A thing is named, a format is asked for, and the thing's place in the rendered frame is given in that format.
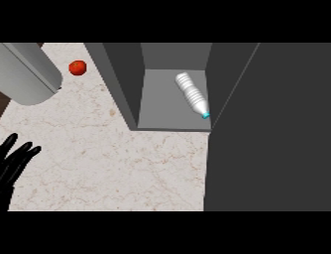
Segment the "dark grey cabinet door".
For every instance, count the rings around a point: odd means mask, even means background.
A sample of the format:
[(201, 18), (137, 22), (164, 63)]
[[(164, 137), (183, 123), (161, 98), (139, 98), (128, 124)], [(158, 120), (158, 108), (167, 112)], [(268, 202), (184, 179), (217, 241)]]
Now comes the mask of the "dark grey cabinet door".
[(205, 210), (331, 210), (331, 44), (263, 44), (209, 134)]

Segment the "pale grey rounded appliance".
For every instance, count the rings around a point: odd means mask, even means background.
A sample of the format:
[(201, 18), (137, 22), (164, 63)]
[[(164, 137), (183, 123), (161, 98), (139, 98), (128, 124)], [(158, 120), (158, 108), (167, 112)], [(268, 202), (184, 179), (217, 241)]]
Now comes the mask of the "pale grey rounded appliance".
[(48, 100), (62, 74), (37, 43), (0, 43), (0, 92), (19, 104)]

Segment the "grey open cabinet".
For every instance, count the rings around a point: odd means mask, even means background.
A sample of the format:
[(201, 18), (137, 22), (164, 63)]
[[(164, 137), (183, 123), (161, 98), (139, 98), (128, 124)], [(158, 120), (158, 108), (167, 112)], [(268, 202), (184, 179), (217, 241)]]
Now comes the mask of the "grey open cabinet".
[[(208, 132), (224, 111), (257, 43), (87, 43), (127, 128)], [(175, 75), (187, 73), (209, 116), (192, 110)]]

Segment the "red tomato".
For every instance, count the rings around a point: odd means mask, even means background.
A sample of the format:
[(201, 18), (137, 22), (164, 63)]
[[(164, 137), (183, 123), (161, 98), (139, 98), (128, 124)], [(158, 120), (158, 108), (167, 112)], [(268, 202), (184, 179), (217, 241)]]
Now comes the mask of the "red tomato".
[(69, 64), (69, 72), (72, 75), (82, 75), (85, 73), (85, 62), (72, 61)]

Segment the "clear plastic water bottle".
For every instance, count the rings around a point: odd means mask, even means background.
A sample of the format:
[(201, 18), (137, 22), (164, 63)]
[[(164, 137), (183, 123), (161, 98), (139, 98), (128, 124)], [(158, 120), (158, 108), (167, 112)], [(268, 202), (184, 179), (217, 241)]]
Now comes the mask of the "clear plastic water bottle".
[(183, 92), (192, 110), (201, 115), (203, 119), (206, 119), (209, 117), (208, 101), (193, 83), (190, 75), (186, 72), (181, 72), (175, 75), (175, 83)]

